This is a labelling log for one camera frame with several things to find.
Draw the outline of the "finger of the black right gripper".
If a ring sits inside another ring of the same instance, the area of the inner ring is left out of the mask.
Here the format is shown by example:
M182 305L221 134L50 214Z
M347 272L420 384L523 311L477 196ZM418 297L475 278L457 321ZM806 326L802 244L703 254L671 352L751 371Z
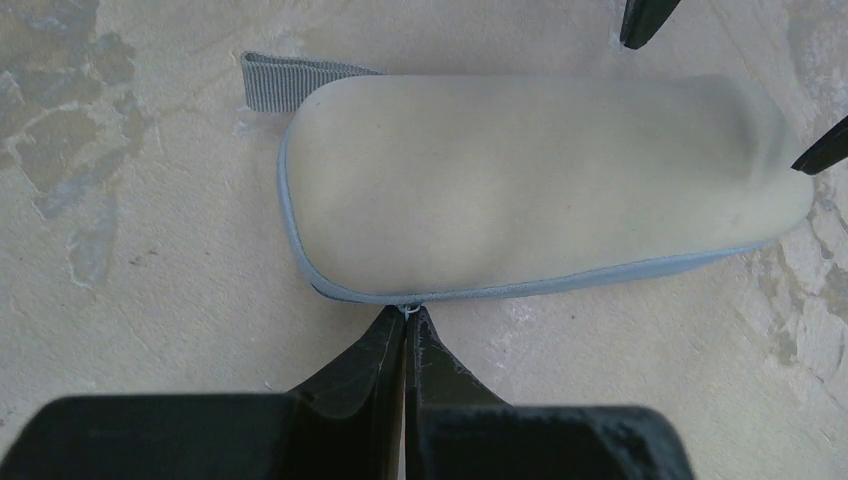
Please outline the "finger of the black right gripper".
M792 165L793 170L815 176L848 156L848 118L845 117L810 146Z
M627 0L619 41L631 50L644 47L669 19L680 0Z

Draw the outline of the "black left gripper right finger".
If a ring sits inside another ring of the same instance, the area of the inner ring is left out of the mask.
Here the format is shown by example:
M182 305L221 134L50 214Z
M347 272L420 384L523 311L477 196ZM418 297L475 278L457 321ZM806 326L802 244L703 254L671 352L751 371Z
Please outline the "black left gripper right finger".
M425 308L406 324L409 479L691 479L683 442L633 405L515 406L442 343Z

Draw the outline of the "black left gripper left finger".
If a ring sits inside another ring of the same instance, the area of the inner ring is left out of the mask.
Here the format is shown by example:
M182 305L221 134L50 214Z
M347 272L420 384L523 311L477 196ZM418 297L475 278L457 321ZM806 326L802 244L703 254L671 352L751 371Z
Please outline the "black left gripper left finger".
M397 473L405 315L284 393L86 395L45 405L5 479L385 479Z

